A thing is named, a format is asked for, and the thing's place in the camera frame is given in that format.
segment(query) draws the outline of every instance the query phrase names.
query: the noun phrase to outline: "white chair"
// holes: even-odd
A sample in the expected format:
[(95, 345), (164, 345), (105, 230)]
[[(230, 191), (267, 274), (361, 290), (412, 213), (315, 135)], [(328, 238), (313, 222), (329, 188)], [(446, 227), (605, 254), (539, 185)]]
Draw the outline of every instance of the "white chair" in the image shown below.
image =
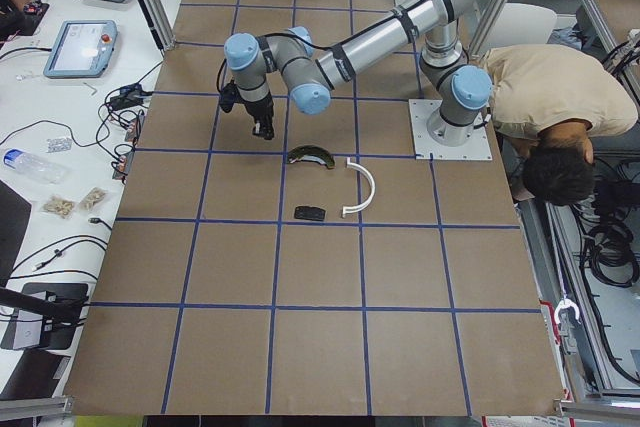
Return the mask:
[(546, 7), (506, 3), (478, 54), (494, 47), (546, 44), (557, 19), (558, 14)]

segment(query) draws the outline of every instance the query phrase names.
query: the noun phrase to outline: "device screen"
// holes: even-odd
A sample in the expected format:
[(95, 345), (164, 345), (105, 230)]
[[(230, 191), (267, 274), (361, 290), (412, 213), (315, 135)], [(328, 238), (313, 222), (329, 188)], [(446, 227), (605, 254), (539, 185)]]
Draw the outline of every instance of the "device screen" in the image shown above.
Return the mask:
[(53, 70), (90, 70), (100, 53), (104, 24), (69, 24)]

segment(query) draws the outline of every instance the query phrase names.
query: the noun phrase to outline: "white mounting plate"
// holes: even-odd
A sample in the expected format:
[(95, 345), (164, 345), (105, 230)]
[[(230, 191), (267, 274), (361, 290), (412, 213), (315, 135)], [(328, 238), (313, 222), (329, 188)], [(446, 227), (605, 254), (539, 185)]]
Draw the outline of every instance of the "white mounting plate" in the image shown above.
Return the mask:
[[(469, 140), (461, 146), (449, 147), (433, 140), (427, 131), (427, 120), (440, 107), (440, 100), (410, 99), (411, 130), (416, 159), (429, 160), (492, 160), (489, 140), (484, 127), (474, 129)], [(475, 124), (482, 122), (478, 114)]]

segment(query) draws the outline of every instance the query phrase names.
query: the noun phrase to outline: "plastic water bottle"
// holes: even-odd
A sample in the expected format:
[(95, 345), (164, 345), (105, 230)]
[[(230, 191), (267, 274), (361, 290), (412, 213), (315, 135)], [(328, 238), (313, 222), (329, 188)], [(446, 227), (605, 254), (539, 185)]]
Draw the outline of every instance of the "plastic water bottle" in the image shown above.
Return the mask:
[(7, 167), (45, 184), (59, 183), (68, 172), (64, 165), (49, 162), (18, 149), (0, 150), (0, 156), (2, 163)]

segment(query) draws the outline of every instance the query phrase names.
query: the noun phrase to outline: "beige shirt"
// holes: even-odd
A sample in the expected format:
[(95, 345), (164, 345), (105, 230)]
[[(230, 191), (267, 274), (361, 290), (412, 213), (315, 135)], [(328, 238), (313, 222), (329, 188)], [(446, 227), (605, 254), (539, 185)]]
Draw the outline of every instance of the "beige shirt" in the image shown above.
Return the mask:
[(538, 138), (569, 119), (591, 123), (590, 137), (626, 132), (638, 110), (626, 90), (597, 59), (562, 45), (516, 45), (492, 49), (480, 60), (493, 81), (489, 99), (501, 134)]

